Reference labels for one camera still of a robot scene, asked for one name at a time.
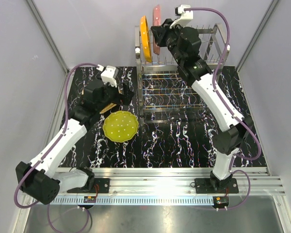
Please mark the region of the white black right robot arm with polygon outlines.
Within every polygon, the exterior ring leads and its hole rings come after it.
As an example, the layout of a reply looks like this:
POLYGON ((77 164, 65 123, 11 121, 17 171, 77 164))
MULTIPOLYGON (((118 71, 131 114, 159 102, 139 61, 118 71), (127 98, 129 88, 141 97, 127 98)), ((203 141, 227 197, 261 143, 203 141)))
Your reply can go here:
POLYGON ((250 117, 244 117, 234 109, 207 63, 199 56, 201 39, 192 27, 171 27, 166 19, 160 26, 152 26, 154 41, 160 48, 166 47, 177 63, 180 77, 205 102, 219 125, 220 131, 212 138, 217 150, 216 160, 207 183, 212 191, 221 193, 232 181, 232 158, 253 127, 250 117))

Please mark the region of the pink dotted scalloped plate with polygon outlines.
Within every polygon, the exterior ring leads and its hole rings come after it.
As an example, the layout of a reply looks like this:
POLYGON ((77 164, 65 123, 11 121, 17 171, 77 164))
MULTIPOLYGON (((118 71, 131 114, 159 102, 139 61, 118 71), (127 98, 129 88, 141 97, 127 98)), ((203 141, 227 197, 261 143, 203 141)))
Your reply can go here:
MULTIPOLYGON (((153 17, 153 20, 152 20, 153 26, 160 26, 160 24, 161 24, 161 7, 159 4, 153 8, 152 17, 153 17)), ((153 52, 156 55, 160 54, 160 47, 156 44, 155 39, 153 39, 153 52)))

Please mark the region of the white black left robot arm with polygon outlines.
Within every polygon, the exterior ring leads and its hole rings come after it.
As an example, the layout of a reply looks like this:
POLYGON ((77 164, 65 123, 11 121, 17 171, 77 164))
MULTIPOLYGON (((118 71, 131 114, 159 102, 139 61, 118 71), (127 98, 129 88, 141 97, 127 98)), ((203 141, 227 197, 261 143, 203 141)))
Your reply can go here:
POLYGON ((17 191, 21 190, 44 205, 50 204, 64 191, 77 189, 84 193, 95 187, 95 174, 88 167, 58 173, 57 168, 72 147, 100 120, 102 111, 110 104, 129 105, 134 92, 129 82, 122 82, 123 90, 100 79, 90 81, 80 95, 79 102, 65 116, 63 128, 30 162, 16 166, 17 191))

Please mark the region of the orange dotted scalloped plate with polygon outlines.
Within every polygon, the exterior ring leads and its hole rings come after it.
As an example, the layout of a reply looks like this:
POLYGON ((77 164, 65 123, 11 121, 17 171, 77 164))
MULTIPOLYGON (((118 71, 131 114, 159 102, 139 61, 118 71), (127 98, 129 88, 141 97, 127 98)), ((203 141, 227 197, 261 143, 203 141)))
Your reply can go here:
POLYGON ((142 16, 140 19, 140 34, 145 60, 151 63, 152 62, 151 43, 146 16, 142 16))

